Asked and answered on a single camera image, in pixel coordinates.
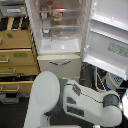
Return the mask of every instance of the white refrigerator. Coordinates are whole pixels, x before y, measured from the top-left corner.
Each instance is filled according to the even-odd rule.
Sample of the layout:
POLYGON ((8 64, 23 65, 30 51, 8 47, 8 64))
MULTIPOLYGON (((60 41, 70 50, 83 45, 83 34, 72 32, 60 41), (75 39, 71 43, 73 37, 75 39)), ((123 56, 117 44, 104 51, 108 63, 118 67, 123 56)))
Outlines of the white refrigerator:
POLYGON ((77 79, 81 60, 128 79, 128 0, 26 0, 41 71, 77 79))

